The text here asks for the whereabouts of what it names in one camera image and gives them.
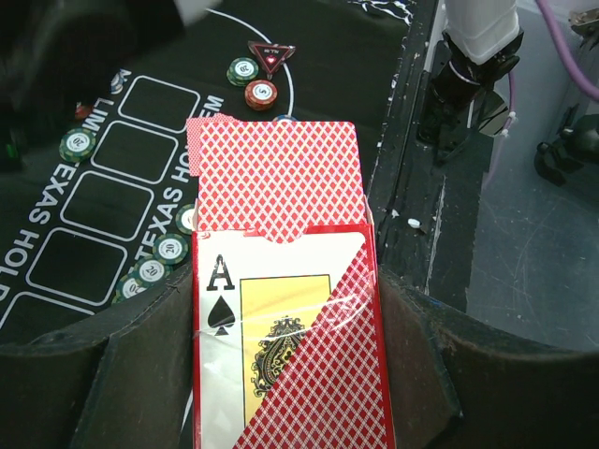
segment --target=poker chip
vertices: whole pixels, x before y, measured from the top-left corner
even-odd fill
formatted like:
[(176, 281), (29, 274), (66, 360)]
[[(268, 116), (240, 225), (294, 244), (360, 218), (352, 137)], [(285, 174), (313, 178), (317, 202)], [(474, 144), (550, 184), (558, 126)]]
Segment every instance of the poker chip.
[(189, 253), (187, 240), (179, 234), (165, 234), (156, 239), (153, 245), (153, 255), (165, 265), (181, 263)]
[(270, 81), (255, 80), (245, 88), (245, 102), (253, 110), (266, 110), (272, 108), (277, 94), (277, 88)]
[(67, 162), (82, 162), (92, 156), (95, 136), (89, 129), (75, 128), (66, 133), (59, 147), (60, 157)]
[(110, 82), (110, 93), (113, 95), (120, 94), (123, 91), (124, 78), (121, 72), (114, 75)]
[(121, 302), (125, 299), (134, 297), (136, 294), (145, 291), (145, 288), (139, 285), (133, 273), (125, 274), (116, 284), (116, 297), (112, 303)]
[(258, 75), (258, 64), (250, 58), (235, 59), (228, 70), (226, 78), (234, 86), (243, 87)]
[(247, 46), (266, 72), (266, 77), (269, 80), (272, 80), (272, 75), (296, 52), (293, 45), (256, 42), (253, 40), (250, 40)]
[(297, 122), (298, 119), (291, 117), (290, 115), (277, 115), (273, 122)]
[(194, 220), (194, 211), (195, 206), (193, 204), (187, 204), (179, 209), (177, 212), (176, 222), (177, 228), (183, 232), (191, 236), (194, 232), (193, 220)]
[(172, 269), (148, 255), (140, 259), (133, 270), (133, 277), (139, 285), (148, 288), (162, 281), (172, 272)]
[(91, 106), (84, 106), (81, 103), (77, 103), (75, 107), (75, 120), (87, 119), (94, 109)]
[(112, 301), (110, 303), (118, 304), (119, 302), (123, 302), (123, 301), (124, 301), (124, 297), (122, 297), (119, 292), (116, 292), (116, 295), (114, 295), (114, 298), (112, 299)]

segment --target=red poker chip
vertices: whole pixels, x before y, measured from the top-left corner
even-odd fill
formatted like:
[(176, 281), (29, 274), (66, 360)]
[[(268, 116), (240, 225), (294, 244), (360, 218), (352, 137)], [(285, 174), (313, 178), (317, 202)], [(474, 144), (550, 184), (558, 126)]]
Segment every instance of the red poker chip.
[(277, 88), (270, 81), (255, 80), (245, 87), (245, 102), (254, 110), (271, 108), (277, 95)]
[(92, 113), (93, 108), (91, 106), (84, 106), (81, 103), (77, 105), (75, 108), (75, 119), (76, 120), (85, 120)]

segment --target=green poker chip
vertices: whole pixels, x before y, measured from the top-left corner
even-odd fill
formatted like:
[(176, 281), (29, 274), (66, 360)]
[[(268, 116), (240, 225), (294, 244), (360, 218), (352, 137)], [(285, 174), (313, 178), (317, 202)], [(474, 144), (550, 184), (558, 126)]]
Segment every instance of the green poker chip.
[(187, 204), (179, 209), (177, 212), (177, 217), (175, 218), (177, 222), (177, 228), (188, 236), (191, 236), (194, 232), (194, 211), (195, 206), (193, 204)]
[(63, 136), (58, 151), (65, 161), (77, 163), (89, 159), (94, 148), (94, 133), (89, 129), (75, 128)]
[(165, 265), (181, 263), (187, 253), (189, 253), (189, 244), (179, 234), (160, 236), (153, 245), (153, 256)]
[(258, 75), (258, 64), (250, 58), (237, 58), (228, 67), (226, 78), (234, 86), (245, 86)]
[(172, 273), (171, 267), (148, 255), (137, 262), (133, 276), (139, 285), (149, 288), (168, 277), (170, 273)]
[(114, 298), (112, 299), (112, 304), (118, 304), (119, 302), (123, 302), (124, 301), (124, 297), (121, 296), (121, 294), (119, 292), (116, 292), (116, 295), (114, 295)]
[(133, 273), (125, 274), (116, 285), (116, 297), (112, 300), (112, 304), (134, 297), (144, 290), (145, 288), (139, 284)]

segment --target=cable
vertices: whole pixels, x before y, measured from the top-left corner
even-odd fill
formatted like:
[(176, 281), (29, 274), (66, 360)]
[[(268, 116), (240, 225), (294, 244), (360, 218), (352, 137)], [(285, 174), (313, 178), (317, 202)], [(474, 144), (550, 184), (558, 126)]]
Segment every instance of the cable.
[(584, 73), (580, 71), (580, 68), (572, 57), (572, 53), (570, 53), (568, 45), (563, 38), (560, 25), (555, 17), (553, 17), (553, 12), (547, 3), (547, 0), (536, 0), (536, 4), (539, 6), (541, 14), (547, 23), (549, 34), (555, 44), (555, 49), (560, 55), (563, 66), (568, 71), (570, 78), (572, 78), (572, 81), (578, 86), (578, 89), (580, 89), (582, 93), (590, 97), (593, 101), (599, 101), (599, 89), (597, 89), (597, 87), (587, 79)]
[(516, 77), (514, 76), (513, 71), (507, 74), (507, 79), (509, 81), (509, 114), (507, 116), (507, 120), (505, 121), (504, 129), (499, 135), (499, 145), (491, 157), (489, 173), (487, 173), (487, 176), (483, 180), (483, 190), (489, 187), (490, 182), (495, 176), (495, 172), (499, 166), (499, 159), (501, 158), (502, 151), (504, 150), (504, 144), (507, 140), (508, 130), (516, 120)]

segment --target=playing card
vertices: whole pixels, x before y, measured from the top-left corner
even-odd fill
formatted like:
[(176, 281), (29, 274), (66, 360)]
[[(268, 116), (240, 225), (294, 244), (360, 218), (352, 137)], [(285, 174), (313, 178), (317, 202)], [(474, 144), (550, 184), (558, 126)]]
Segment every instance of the playing card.
[(202, 448), (233, 447), (364, 241), (339, 232), (282, 245), (240, 231), (198, 241)]
[(235, 449), (395, 447), (373, 233)]
[(288, 242), (310, 226), (366, 223), (353, 124), (191, 119), (187, 128), (198, 230)]

